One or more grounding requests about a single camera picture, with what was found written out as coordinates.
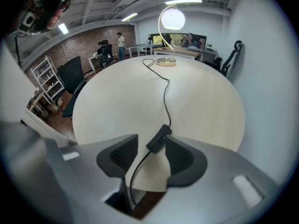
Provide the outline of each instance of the lamp shade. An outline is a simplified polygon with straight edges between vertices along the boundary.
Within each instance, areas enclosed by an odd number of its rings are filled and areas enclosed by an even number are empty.
[[[161,21],[166,29],[180,30],[185,24],[185,16],[178,9],[169,8],[162,14]]]

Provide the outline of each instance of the lamp base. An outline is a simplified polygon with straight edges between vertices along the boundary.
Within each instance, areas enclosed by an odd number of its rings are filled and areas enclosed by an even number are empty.
[[[159,58],[157,59],[157,65],[161,66],[175,66],[177,64],[177,60],[172,58]]]

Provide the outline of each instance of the ceiling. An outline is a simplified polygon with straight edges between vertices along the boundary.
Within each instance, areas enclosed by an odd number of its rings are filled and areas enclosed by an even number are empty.
[[[138,13],[131,21],[135,22],[156,14],[165,7],[168,0],[73,0],[71,7],[63,15],[59,23],[65,23],[69,31],[77,28],[87,27],[94,23],[107,23],[119,21],[124,17]],[[178,8],[191,11],[205,11],[223,15],[228,10],[229,0],[203,0],[198,5],[180,5]],[[59,28],[52,31],[32,36],[19,38],[19,50],[21,61],[41,45],[61,35]],[[15,51],[14,39],[8,37],[7,44],[12,52]]]

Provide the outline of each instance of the round table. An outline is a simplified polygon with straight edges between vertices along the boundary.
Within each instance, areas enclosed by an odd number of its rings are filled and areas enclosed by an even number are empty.
[[[147,69],[140,56],[118,62],[95,75],[82,89],[73,111],[78,144],[138,134],[138,155],[126,174],[126,184],[148,152],[146,144],[163,124],[169,124],[163,103],[167,82]],[[184,57],[177,65],[151,68],[170,80],[166,104],[172,135],[236,151],[245,129],[245,111],[234,86],[213,68]],[[165,148],[151,154],[135,176],[133,188],[166,191],[170,166]]]

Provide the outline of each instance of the metal rack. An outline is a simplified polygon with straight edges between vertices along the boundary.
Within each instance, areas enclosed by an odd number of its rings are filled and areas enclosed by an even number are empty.
[[[64,89],[60,78],[57,76],[57,69],[51,57],[45,56],[45,59],[34,69],[31,69],[31,72],[41,89],[45,92],[46,101],[51,104],[55,96]]]

